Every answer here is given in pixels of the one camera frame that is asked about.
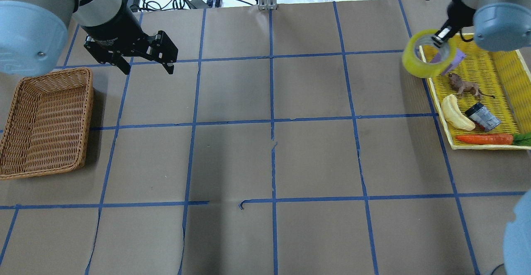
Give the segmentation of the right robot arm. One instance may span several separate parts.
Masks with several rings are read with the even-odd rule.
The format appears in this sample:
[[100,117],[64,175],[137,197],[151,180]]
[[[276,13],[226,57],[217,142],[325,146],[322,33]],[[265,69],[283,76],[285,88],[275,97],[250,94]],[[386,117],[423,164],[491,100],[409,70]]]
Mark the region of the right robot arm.
[[[448,42],[463,28],[474,26],[473,40],[487,51],[513,51],[530,43],[530,0],[451,0],[447,20],[431,36],[440,53],[448,58]],[[531,195],[514,207],[515,219],[506,225],[503,267],[508,275],[529,275],[531,269]]]

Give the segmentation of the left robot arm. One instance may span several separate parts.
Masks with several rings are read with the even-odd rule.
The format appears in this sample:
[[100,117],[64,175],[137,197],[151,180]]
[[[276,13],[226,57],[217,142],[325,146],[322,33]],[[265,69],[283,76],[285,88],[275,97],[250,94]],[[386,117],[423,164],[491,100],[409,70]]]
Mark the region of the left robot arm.
[[52,71],[74,20],[86,32],[85,50],[100,64],[127,74],[139,56],[174,72],[178,48],[159,30],[146,34],[128,0],[0,0],[2,73],[42,76]]

